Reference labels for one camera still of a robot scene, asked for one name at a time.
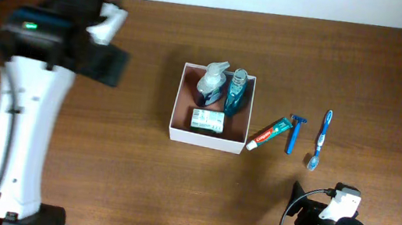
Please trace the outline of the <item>green white soap box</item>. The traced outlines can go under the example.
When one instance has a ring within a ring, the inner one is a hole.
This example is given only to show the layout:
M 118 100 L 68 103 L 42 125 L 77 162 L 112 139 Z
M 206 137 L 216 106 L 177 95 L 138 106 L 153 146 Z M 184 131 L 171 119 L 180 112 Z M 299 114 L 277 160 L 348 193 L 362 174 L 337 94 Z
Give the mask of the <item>green white soap box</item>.
M 221 134 L 223 132 L 224 119 L 224 112 L 194 109 L 190 125 L 192 128 L 210 130 Z

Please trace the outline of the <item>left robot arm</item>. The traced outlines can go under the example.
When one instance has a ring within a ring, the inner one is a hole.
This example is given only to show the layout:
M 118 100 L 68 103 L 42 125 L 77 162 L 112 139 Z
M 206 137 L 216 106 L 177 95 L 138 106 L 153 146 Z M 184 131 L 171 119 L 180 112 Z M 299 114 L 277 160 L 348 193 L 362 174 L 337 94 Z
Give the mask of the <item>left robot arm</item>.
M 44 160 L 75 77 L 111 88 L 128 60 L 112 39 L 127 12 L 107 0 L 44 0 L 0 27 L 0 225 L 67 225 L 41 200 Z

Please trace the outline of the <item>teal mouthwash bottle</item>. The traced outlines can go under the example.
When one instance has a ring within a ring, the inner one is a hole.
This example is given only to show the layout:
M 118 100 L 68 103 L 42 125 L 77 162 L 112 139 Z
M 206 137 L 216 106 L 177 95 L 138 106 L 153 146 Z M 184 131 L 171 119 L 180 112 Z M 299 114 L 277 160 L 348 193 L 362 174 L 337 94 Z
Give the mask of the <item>teal mouthwash bottle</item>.
M 240 101 L 247 87 L 247 77 L 247 71 L 241 68 L 233 73 L 232 80 L 230 81 L 228 87 L 226 103 L 224 103 L 223 109 L 226 116 L 235 115 L 240 107 Z

